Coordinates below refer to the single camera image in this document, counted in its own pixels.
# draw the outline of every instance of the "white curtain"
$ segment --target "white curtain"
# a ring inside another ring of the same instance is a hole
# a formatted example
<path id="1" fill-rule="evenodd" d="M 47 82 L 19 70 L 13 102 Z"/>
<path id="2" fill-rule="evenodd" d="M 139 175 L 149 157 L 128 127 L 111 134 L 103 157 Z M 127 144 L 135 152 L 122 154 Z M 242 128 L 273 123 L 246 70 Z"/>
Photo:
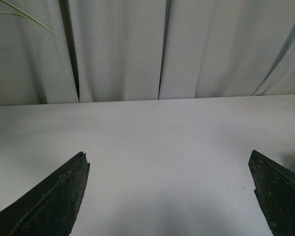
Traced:
<path id="1" fill-rule="evenodd" d="M 65 39 L 58 0 L 10 2 Z M 172 0 L 162 78 L 165 0 L 69 7 L 81 102 L 295 93 L 295 0 Z M 67 44 L 0 15 L 0 104 L 71 102 Z"/>
<path id="2" fill-rule="evenodd" d="M 158 98 L 164 0 L 70 0 L 80 101 Z"/>
<path id="3" fill-rule="evenodd" d="M 58 0 L 9 0 L 65 40 Z M 15 12 L 0 2 L 0 11 Z M 0 105 L 78 102 L 67 44 L 43 27 L 0 14 Z"/>
<path id="4" fill-rule="evenodd" d="M 173 1 L 160 99 L 254 94 L 294 24 L 295 0 Z M 295 89 L 295 79 L 277 76 L 284 82 L 267 94 Z"/>

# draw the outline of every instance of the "green leaf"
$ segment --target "green leaf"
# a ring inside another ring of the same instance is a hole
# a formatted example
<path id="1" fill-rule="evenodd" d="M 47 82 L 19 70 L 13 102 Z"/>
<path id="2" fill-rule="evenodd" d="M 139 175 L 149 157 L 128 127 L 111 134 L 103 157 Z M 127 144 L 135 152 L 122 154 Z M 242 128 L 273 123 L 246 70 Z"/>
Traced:
<path id="1" fill-rule="evenodd" d="M 14 15 L 14 16 L 21 16 L 21 17 L 24 17 L 27 19 L 26 16 L 23 16 L 21 14 L 18 14 L 18 13 L 13 13 L 13 12 L 5 12 L 5 11 L 0 11 L 0 14 L 8 14 L 8 15 Z"/>
<path id="2" fill-rule="evenodd" d="M 37 24 L 39 24 L 40 26 L 42 26 L 44 29 L 48 30 L 50 33 L 52 33 L 54 36 L 56 36 L 58 39 L 62 40 L 58 35 L 56 35 L 54 32 L 52 32 L 50 29 L 48 29 L 46 26 L 44 26 L 42 23 L 40 23 L 38 20 L 36 20 L 35 18 L 33 18 L 32 16 L 30 16 L 29 14 L 27 14 L 26 12 L 22 11 L 21 9 L 19 9 L 18 7 L 12 5 L 11 3 L 5 1 L 5 0 L 0 0 L 0 2 L 8 5 L 9 7 L 13 8 L 14 10 L 17 10 L 18 12 L 22 13 L 23 15 L 25 15 L 27 18 L 29 18 L 30 20 L 36 22 Z"/>

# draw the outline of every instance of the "plant leaf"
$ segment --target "plant leaf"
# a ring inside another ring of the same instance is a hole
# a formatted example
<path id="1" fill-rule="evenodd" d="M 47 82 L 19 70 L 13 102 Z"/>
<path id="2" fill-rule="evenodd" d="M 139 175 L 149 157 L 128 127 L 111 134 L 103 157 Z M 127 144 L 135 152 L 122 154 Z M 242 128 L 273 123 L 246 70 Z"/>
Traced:
<path id="1" fill-rule="evenodd" d="M 21 16 L 21 17 L 27 18 L 26 16 L 23 16 L 23 15 L 18 14 L 18 13 L 13 13 L 13 12 L 0 11 L 0 14 L 8 14 L 8 15 Z"/>
<path id="2" fill-rule="evenodd" d="M 9 7 L 13 8 L 14 10 L 17 10 L 18 12 L 22 13 L 23 15 L 25 15 L 27 18 L 29 18 L 30 20 L 36 22 L 37 24 L 39 24 L 40 26 L 42 26 L 44 29 L 48 30 L 50 33 L 52 33 L 54 36 L 56 36 L 58 39 L 61 39 L 58 35 L 56 35 L 54 32 L 52 32 L 50 29 L 48 29 L 46 26 L 44 26 L 42 23 L 40 23 L 38 20 L 36 20 L 35 18 L 33 18 L 32 16 L 30 16 L 29 14 L 27 14 L 26 12 L 22 11 L 21 9 L 19 9 L 18 7 L 16 7 L 15 5 L 12 5 L 11 3 L 5 1 L 5 0 L 0 0 L 0 2 L 8 5 Z"/>

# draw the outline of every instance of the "curtain fold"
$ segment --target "curtain fold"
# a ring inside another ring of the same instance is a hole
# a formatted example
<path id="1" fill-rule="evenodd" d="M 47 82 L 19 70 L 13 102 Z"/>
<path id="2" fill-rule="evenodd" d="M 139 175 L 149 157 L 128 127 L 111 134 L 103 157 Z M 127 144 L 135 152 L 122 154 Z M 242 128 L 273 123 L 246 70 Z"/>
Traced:
<path id="1" fill-rule="evenodd" d="M 252 95 L 295 23 L 295 0 L 181 0 L 172 10 L 161 99 Z"/>
<path id="2" fill-rule="evenodd" d="M 80 101 L 157 99 L 166 2 L 76 1 Z"/>
<path id="3" fill-rule="evenodd" d="M 295 93 L 295 25 L 282 48 L 278 63 L 253 95 Z"/>
<path id="4" fill-rule="evenodd" d="M 65 40 L 57 0 L 10 0 Z M 0 11 L 15 12 L 0 2 Z M 0 105 L 78 102 L 68 47 L 29 19 L 0 14 Z"/>

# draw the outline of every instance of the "white table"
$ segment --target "white table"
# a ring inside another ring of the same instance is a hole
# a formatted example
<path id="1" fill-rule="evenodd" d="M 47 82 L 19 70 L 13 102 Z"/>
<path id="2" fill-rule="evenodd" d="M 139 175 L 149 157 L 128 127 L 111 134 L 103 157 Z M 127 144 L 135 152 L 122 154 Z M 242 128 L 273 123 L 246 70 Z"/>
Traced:
<path id="1" fill-rule="evenodd" d="M 0 107 L 0 210 L 82 150 L 73 236 L 270 236 L 253 149 L 293 162 L 295 95 Z"/>

